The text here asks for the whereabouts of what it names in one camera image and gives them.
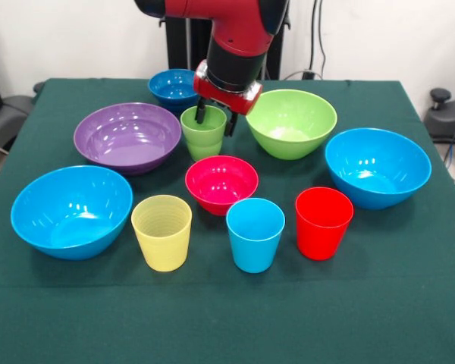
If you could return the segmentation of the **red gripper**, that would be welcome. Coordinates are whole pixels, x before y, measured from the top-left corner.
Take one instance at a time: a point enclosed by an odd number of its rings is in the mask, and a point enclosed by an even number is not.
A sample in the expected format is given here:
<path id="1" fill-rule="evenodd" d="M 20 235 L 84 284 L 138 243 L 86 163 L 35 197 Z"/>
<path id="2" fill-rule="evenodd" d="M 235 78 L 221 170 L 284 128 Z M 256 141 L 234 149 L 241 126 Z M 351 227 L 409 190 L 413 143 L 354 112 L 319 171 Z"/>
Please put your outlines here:
<path id="1" fill-rule="evenodd" d="M 197 124 L 203 123 L 206 114 L 206 99 L 219 102 L 232 111 L 224 129 L 224 135 L 232 137 L 237 124 L 237 113 L 240 115 L 250 113 L 262 94 L 262 84 L 254 81 L 247 90 L 241 93 L 223 90 L 208 79 L 208 70 L 207 60 L 202 60 L 195 71 L 193 89 L 201 96 L 196 107 L 195 121 Z"/>

